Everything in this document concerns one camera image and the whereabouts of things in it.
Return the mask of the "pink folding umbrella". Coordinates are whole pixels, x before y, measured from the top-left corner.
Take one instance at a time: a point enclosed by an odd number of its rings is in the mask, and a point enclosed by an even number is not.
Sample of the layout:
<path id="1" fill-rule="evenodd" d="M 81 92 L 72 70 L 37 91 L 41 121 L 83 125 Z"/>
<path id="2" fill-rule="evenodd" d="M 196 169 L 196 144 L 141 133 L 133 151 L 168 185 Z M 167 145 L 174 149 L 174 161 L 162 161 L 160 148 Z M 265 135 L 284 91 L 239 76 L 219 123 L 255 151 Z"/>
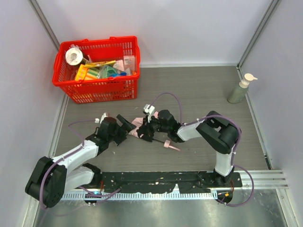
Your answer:
<path id="1" fill-rule="evenodd" d="M 137 130 L 139 129 L 140 126 L 143 125 L 143 118 L 141 118 L 141 117 L 135 118 L 132 121 L 132 124 L 135 125 L 136 128 L 133 129 L 133 130 L 131 130 L 128 134 L 131 135 L 131 136 L 134 136 L 136 138 L 141 138 L 141 137 L 138 136 Z M 161 141 L 161 140 L 153 139 L 153 141 L 157 141 L 157 142 L 163 144 L 163 146 L 165 148 L 173 149 L 173 150 L 176 150 L 176 151 L 181 151 L 181 149 L 179 149 L 179 148 L 171 145 L 171 141 L 170 140 Z"/>

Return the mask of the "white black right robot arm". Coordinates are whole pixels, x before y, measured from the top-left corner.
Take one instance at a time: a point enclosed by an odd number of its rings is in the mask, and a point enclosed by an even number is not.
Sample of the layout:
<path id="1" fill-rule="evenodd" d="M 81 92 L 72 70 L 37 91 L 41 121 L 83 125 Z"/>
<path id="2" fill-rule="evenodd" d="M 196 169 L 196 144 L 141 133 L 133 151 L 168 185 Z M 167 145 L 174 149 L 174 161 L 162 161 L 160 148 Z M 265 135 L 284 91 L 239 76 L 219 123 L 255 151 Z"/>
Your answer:
<path id="1" fill-rule="evenodd" d="M 214 181 L 219 186 L 231 182 L 234 171 L 234 150 L 241 139 L 241 129 L 228 118 L 210 111 L 207 116 L 194 122 L 181 124 L 168 110 L 161 110 L 158 115 L 145 116 L 143 124 L 137 130 L 139 138 L 151 142 L 156 132 L 162 132 L 175 143 L 204 138 L 216 151 Z"/>

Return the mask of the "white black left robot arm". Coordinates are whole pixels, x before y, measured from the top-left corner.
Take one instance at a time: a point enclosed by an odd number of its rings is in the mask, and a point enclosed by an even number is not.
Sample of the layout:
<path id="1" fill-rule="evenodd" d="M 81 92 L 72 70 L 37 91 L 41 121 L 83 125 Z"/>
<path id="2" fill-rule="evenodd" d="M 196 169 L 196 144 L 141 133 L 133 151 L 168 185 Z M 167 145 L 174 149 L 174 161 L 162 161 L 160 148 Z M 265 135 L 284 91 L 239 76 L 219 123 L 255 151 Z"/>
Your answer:
<path id="1" fill-rule="evenodd" d="M 38 200 L 43 208 L 54 207 L 70 190 L 83 185 L 98 185 L 101 171 L 87 161 L 108 149 L 111 142 L 121 144 L 129 132 L 136 129 L 121 115 L 113 118 L 104 113 L 94 122 L 98 124 L 94 133 L 82 139 L 80 145 L 60 156 L 44 156 L 38 160 L 25 193 Z"/>

